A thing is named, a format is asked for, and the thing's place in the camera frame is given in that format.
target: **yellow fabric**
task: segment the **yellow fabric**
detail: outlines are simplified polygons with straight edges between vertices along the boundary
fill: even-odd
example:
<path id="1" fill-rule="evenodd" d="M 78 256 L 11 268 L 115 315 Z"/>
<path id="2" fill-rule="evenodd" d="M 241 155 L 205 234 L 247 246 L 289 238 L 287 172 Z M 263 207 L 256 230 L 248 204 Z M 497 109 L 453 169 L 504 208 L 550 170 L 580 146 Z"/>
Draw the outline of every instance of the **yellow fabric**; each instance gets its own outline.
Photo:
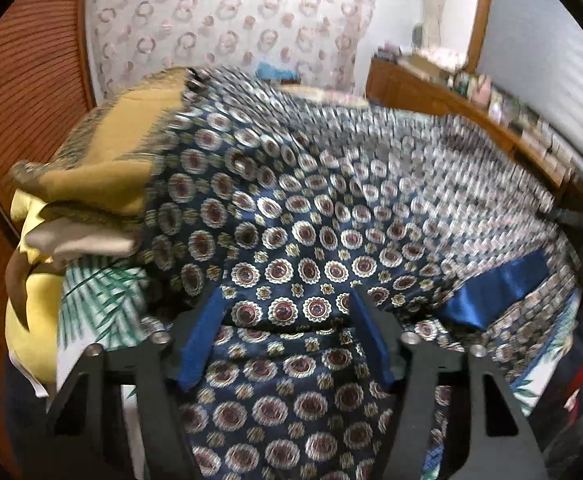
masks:
<path id="1" fill-rule="evenodd" d="M 41 383 L 56 382 L 58 310 L 62 298 L 62 276 L 32 274 L 27 278 L 27 332 L 7 301 L 4 336 L 7 348 L 22 366 Z"/>
<path id="2" fill-rule="evenodd" d="M 161 142 L 166 112 L 182 107 L 184 69 L 152 76 L 88 115 L 69 134 L 49 164 L 20 162 L 12 169 L 17 187 L 50 205 L 87 206 L 119 216 L 143 210 L 143 191 Z M 55 218 L 49 214 L 47 219 Z"/>
<path id="3" fill-rule="evenodd" d="M 21 253 L 27 254 L 27 259 L 31 265 L 39 262 L 50 261 L 48 256 L 40 254 L 39 250 L 29 247 L 24 241 L 24 235 L 44 221 L 40 218 L 39 213 L 46 205 L 47 204 L 39 198 L 30 195 L 29 193 L 25 193 L 20 189 L 15 191 L 14 199 L 12 200 L 10 212 L 12 220 L 16 222 L 24 220 L 22 226 L 22 237 L 20 238 L 20 243 L 18 243 L 18 249 Z"/>
<path id="4" fill-rule="evenodd" d="M 18 250 L 27 254 L 31 265 L 51 261 L 40 251 L 29 247 L 25 234 L 40 225 L 40 211 L 46 206 L 41 199 L 17 189 L 11 206 L 11 218 L 24 220 Z M 4 337 L 7 348 L 14 352 L 22 366 L 42 383 L 56 381 L 56 339 L 58 311 L 62 298 L 63 277 L 55 274 L 31 274 L 27 288 L 27 331 L 18 321 L 11 301 L 7 301 Z"/>

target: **wooden louvered door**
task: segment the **wooden louvered door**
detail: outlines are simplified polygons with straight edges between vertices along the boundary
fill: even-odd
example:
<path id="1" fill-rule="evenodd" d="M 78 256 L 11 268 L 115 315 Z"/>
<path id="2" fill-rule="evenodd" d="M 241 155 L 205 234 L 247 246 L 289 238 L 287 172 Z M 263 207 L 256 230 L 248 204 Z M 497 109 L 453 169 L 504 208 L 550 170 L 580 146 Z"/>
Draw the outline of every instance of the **wooden louvered door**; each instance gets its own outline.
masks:
<path id="1" fill-rule="evenodd" d="M 4 269 L 17 237 L 8 220 L 18 160 L 45 162 L 94 106 L 84 50 L 84 0 L 15 0 L 0 19 L 0 399 Z M 0 462 L 14 470 L 0 406 Z"/>

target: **white wall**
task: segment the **white wall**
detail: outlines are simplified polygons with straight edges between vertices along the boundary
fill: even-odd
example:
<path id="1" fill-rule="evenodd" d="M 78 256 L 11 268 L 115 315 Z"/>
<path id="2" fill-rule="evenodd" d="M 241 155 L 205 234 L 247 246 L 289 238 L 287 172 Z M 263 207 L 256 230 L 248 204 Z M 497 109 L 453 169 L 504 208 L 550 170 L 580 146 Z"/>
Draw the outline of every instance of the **white wall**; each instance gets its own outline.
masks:
<path id="1" fill-rule="evenodd" d="M 422 20 L 423 0 L 376 0 L 373 19 L 356 52 L 354 79 L 357 95 L 364 93 L 371 57 L 378 47 L 385 41 L 411 46 L 412 28 Z"/>
<path id="2" fill-rule="evenodd" d="M 583 154 L 583 30 L 560 0 L 492 0 L 478 72 L 529 103 Z"/>
<path id="3" fill-rule="evenodd" d="M 474 28 L 478 0 L 445 0 L 441 46 L 466 54 Z"/>

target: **wooden cabinet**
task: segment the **wooden cabinet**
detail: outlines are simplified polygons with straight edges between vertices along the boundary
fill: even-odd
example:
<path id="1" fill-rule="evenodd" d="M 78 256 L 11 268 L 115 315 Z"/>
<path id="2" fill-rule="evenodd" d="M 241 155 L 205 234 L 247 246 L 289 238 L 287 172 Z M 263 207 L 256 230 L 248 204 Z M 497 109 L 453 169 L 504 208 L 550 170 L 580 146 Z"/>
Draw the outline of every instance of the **wooden cabinet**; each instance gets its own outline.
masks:
<path id="1" fill-rule="evenodd" d="M 407 68 L 374 59 L 367 79 L 367 99 L 390 108 L 443 116 L 458 114 L 484 128 L 496 145 L 524 166 L 558 196 L 569 186 L 564 173 L 556 173 L 515 132 L 494 123 L 487 112 L 441 84 L 418 78 Z"/>

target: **box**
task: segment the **box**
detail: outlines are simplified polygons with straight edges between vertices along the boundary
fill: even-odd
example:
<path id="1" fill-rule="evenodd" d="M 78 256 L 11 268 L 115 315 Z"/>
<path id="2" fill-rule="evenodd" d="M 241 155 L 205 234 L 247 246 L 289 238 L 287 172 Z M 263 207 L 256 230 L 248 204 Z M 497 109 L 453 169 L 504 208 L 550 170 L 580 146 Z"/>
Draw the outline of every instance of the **box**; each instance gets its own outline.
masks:
<path id="1" fill-rule="evenodd" d="M 412 66 L 416 67 L 418 70 L 422 70 L 432 78 L 446 81 L 451 75 L 451 72 L 447 72 L 424 57 L 418 56 L 418 54 L 412 54 L 411 56 L 408 56 L 407 59 Z"/>

